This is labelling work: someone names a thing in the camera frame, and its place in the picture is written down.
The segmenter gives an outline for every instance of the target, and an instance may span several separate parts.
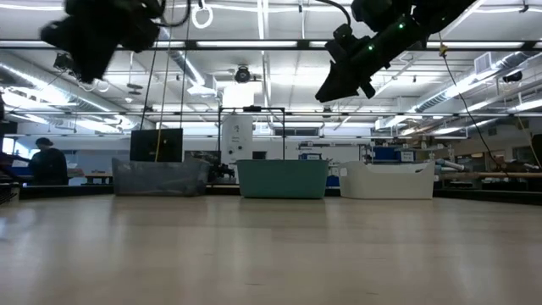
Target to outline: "security camera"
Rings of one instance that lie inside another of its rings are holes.
[[[251,73],[246,66],[240,66],[235,72],[235,81],[245,84],[251,80]]]

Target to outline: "person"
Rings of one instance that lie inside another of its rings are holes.
[[[36,146],[40,149],[29,163],[34,175],[33,186],[66,186],[68,185],[68,166],[66,157],[47,138],[39,138]]]

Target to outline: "ceiling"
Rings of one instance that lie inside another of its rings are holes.
[[[345,22],[344,15],[335,8],[323,6],[313,0],[304,0],[306,12],[297,11],[297,0],[262,0],[268,3],[269,13],[263,14],[264,29],[258,29],[258,0],[207,0],[207,5],[213,8],[213,22],[205,29],[197,29],[193,24],[172,30],[172,37],[178,40],[185,39],[302,39],[302,24],[304,23],[304,38],[313,40],[326,40],[332,38],[333,30]],[[345,6],[350,1],[340,0]],[[516,12],[501,12],[520,8],[521,0],[486,0],[477,11],[468,15],[461,23],[453,28],[446,29],[446,40],[540,40],[542,34],[542,0],[528,0],[532,10],[524,14]],[[169,1],[170,5],[184,6],[184,1]],[[0,40],[38,39],[41,27],[47,22],[61,19],[64,16],[61,0],[0,0]],[[174,8],[174,19],[183,16],[185,8]],[[205,12],[198,13],[200,22],[205,21]],[[353,23],[356,36],[373,35],[373,32],[363,23]],[[57,75],[53,68],[56,51],[52,50],[13,50],[17,57],[38,66],[40,69],[50,71]],[[460,75],[473,68],[473,60],[482,55],[481,52],[450,52],[447,58],[451,72]],[[94,90],[93,93],[116,103],[122,108],[142,110],[147,83],[150,75],[153,51],[147,51],[134,56],[130,68],[130,53],[118,51],[108,68],[104,79],[109,83],[102,83],[98,88],[109,86],[106,92]],[[238,65],[247,65],[254,75],[263,75],[263,56],[268,62],[268,76],[270,80],[268,105],[273,107],[286,107],[293,111],[321,111],[323,104],[319,103],[314,95],[329,72],[330,56],[325,51],[189,51],[187,58],[202,73],[214,75],[219,88],[233,83],[232,71]],[[217,108],[217,99],[214,97],[196,97],[186,93],[191,87],[188,81],[183,84],[183,72],[174,62],[169,60],[166,52],[157,52],[157,59],[153,67],[154,75],[148,103],[160,109],[162,101],[167,109],[180,109],[180,101],[187,105],[185,111],[205,111]],[[528,66],[527,79],[536,79],[539,73],[538,61]],[[68,75],[61,75],[66,81],[77,88],[75,80]],[[381,70],[373,77],[373,86],[378,90],[396,77],[391,85],[386,87],[373,99],[363,96],[341,99],[326,103],[333,110],[354,111],[407,111],[416,105],[419,98],[442,87],[450,76],[443,59],[438,53],[403,53],[391,63],[388,70]],[[134,83],[144,87],[140,96],[131,96],[127,83]],[[263,86],[260,82],[253,84],[256,89],[255,103],[264,105]],[[508,85],[512,89],[518,85]],[[491,81],[483,87],[466,92],[469,103],[482,101],[496,94],[495,82]],[[133,102],[126,102],[131,97]],[[462,103],[452,100],[444,107],[439,105],[439,111],[453,112],[462,108]],[[190,116],[187,120],[213,120],[213,116]],[[165,117],[166,120],[178,120],[175,117]],[[352,118],[353,121],[375,121],[376,117]]]

